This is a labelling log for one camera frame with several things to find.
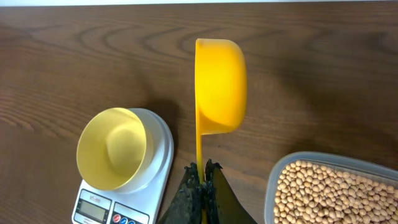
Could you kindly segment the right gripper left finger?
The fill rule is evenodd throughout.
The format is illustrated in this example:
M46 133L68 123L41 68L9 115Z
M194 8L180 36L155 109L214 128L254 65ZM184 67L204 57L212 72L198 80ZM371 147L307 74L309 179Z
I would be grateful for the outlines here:
M200 224L203 187L195 163L184 167L185 173L168 209L157 224Z

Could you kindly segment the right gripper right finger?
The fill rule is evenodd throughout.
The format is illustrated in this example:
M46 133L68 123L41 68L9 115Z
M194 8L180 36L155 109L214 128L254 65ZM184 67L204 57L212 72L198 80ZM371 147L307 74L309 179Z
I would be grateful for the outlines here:
M209 159L205 167L205 210L211 224L256 224L240 204L219 163Z

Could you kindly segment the yellow bowl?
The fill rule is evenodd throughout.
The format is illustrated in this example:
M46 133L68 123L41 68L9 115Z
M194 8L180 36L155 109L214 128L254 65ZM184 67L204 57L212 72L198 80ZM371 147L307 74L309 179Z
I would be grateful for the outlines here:
M84 128L76 161L83 180L98 190L117 190L141 175L154 155L143 120L125 108L106 109Z

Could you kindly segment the yellow measuring scoop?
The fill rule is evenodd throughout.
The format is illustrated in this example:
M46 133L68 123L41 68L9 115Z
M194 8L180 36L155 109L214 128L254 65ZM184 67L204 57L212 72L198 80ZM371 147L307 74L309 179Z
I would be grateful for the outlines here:
M230 133L243 122L247 74L239 46L226 39L197 39L195 47L196 154L200 182L205 181L202 137Z

